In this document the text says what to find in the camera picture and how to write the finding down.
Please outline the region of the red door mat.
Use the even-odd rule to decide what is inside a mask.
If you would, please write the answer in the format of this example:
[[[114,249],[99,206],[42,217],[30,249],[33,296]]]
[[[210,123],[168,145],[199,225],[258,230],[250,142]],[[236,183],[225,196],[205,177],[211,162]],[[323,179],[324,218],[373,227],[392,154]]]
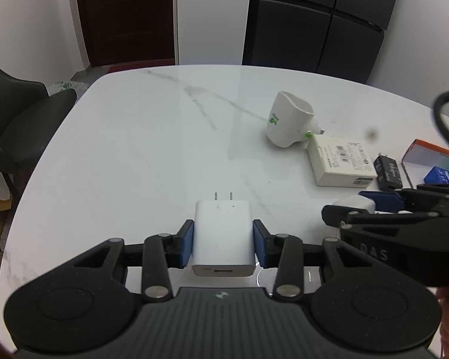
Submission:
[[[158,67],[158,66],[174,66],[174,65],[175,65],[174,58],[137,61],[137,62],[130,62],[130,63],[117,63],[117,64],[111,65],[109,67],[108,73],[123,72],[123,71],[130,71],[130,70]]]

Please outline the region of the black USB charger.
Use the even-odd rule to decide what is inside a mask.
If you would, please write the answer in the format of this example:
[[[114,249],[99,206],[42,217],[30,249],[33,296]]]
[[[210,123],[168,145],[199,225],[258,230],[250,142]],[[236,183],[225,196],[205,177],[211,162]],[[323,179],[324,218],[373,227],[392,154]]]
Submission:
[[[397,162],[383,155],[378,155],[374,161],[377,174],[377,184],[381,191],[395,191],[403,187]]]

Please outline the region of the dark brown door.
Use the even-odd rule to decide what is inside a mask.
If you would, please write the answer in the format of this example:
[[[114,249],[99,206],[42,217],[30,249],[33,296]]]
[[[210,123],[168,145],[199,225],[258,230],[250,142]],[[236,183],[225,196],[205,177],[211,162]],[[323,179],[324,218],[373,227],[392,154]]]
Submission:
[[[77,0],[91,66],[175,57],[173,0]]]

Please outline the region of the white rectangular charger box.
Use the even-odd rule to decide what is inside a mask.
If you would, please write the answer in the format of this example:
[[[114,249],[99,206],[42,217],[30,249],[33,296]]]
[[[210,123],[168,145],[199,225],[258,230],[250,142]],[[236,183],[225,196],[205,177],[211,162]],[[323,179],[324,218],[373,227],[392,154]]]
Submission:
[[[318,186],[367,188],[377,177],[373,160],[359,140],[315,135],[307,153]]]

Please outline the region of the white round plug adapter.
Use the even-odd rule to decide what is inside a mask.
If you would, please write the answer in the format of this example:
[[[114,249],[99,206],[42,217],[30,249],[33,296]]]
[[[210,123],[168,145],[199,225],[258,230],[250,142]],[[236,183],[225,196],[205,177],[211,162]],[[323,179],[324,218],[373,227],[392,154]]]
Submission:
[[[322,135],[324,130],[309,102],[290,92],[280,91],[267,119],[266,133],[275,146],[287,148]]]

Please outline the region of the black refrigerator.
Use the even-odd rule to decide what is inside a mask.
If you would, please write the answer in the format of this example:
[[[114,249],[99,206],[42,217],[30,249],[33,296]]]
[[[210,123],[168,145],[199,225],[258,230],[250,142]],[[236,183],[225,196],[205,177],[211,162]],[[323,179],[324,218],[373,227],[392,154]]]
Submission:
[[[249,0],[242,62],[366,83],[395,0]]]

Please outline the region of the white green plastic bag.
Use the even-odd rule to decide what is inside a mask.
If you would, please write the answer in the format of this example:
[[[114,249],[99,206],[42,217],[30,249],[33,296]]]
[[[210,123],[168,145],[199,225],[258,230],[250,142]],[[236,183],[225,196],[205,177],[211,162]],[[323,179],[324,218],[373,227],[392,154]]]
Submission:
[[[61,80],[47,86],[47,90],[48,94],[51,96],[58,92],[73,89],[77,95],[77,98],[80,98],[88,90],[89,87],[90,85],[88,83],[73,80]]]

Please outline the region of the blue tin case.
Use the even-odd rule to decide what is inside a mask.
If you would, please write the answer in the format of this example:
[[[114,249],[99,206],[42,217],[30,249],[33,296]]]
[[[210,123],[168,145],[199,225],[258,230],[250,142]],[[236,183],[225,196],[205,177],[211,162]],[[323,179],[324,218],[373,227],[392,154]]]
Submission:
[[[434,166],[424,177],[424,183],[430,185],[448,185],[449,170]]]

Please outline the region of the orange white cardboard box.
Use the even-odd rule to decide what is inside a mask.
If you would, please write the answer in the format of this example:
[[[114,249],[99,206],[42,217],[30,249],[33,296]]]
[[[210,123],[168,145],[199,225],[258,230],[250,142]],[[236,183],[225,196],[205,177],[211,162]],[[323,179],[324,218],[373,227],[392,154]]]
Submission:
[[[404,174],[411,188],[424,183],[424,178],[435,166],[449,170],[449,149],[415,139],[401,158]]]

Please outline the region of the dark grey chair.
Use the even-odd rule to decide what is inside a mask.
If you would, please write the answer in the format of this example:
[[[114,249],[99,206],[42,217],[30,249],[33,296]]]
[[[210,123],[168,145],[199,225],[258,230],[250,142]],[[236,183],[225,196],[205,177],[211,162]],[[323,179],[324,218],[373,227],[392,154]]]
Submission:
[[[0,173],[13,197],[18,191],[12,177],[39,160],[76,100],[73,89],[50,95],[43,83],[0,68]]]

